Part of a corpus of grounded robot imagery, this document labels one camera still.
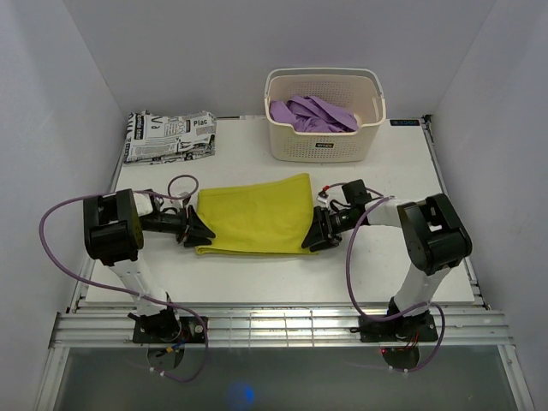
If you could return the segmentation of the yellow-green trousers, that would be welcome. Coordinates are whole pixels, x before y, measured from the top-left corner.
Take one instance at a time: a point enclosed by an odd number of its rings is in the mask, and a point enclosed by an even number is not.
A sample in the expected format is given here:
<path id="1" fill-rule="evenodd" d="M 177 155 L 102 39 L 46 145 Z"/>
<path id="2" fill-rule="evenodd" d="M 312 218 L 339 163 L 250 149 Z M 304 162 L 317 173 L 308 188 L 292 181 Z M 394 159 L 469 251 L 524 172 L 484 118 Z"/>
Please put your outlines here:
<path id="1" fill-rule="evenodd" d="M 308 255 L 301 246 L 313 221 L 308 173 L 260 184 L 208 188 L 198 194 L 198 216 L 215 233 L 198 255 Z"/>

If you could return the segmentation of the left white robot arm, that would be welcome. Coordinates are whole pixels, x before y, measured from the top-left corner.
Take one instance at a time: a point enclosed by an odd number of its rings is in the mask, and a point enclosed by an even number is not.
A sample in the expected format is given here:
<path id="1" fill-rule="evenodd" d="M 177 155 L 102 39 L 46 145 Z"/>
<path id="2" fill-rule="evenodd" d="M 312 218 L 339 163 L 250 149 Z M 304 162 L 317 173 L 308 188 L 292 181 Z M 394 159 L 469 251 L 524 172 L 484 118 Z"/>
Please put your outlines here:
<path id="1" fill-rule="evenodd" d="M 212 244 L 216 235 L 187 200 L 164 200 L 150 192 L 124 189 L 83 200 L 86 251 L 134 291 L 137 313 L 129 317 L 137 330 L 155 341 L 171 343 L 183 336 L 183 325 L 169 293 L 149 270 L 140 250 L 146 231 L 173 235 L 185 248 Z"/>

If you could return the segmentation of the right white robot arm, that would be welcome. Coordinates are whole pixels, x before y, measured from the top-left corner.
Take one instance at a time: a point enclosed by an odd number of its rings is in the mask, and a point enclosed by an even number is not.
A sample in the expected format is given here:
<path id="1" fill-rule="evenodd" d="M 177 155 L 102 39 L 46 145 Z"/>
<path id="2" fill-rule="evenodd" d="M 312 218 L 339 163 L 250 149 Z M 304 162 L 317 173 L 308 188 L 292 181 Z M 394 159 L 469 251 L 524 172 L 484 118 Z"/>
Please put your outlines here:
<path id="1" fill-rule="evenodd" d="M 357 236 L 362 226 L 401 230 L 410 260 L 401 288 L 384 316 L 359 312 L 352 328 L 364 343 L 439 341 L 444 329 L 435 325 L 430 306 L 445 277 L 473 249 L 471 238 L 446 194 L 423 200 L 398 200 L 367 188 L 362 180 L 341 186 L 346 203 L 335 209 L 316 206 L 301 246 L 311 252 L 337 247 L 342 234 Z"/>

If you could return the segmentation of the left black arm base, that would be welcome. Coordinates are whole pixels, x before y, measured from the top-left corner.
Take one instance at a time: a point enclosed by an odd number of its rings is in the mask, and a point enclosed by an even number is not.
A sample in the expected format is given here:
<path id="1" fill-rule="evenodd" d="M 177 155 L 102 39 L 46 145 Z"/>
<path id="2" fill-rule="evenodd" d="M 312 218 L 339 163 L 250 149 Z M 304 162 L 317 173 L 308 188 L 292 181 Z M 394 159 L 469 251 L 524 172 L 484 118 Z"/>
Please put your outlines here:
<path id="1" fill-rule="evenodd" d="M 183 361 L 187 347 L 203 345 L 206 327 L 192 316 L 175 316 L 167 322 L 136 322 L 131 342 L 147 348 L 146 358 L 151 367 L 173 371 Z"/>

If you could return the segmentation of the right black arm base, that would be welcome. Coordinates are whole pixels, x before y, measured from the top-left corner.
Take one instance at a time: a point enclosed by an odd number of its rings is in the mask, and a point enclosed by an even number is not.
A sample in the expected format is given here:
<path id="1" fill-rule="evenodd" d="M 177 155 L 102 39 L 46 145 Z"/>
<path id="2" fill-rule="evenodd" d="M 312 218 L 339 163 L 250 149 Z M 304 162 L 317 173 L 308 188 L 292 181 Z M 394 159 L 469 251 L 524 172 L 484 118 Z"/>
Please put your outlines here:
<path id="1" fill-rule="evenodd" d="M 425 367 L 439 351 L 443 341 L 446 323 L 442 319 L 440 329 L 435 325 L 429 311 L 418 316 L 401 317 L 386 322 L 375 322 L 364 317 L 358 325 L 349 329 L 358 334 L 362 343 L 396 343 L 396 346 L 384 346 L 381 355 L 388 368 L 394 371 L 410 373 Z M 436 343 L 433 351 L 425 360 L 420 360 L 419 343 Z"/>

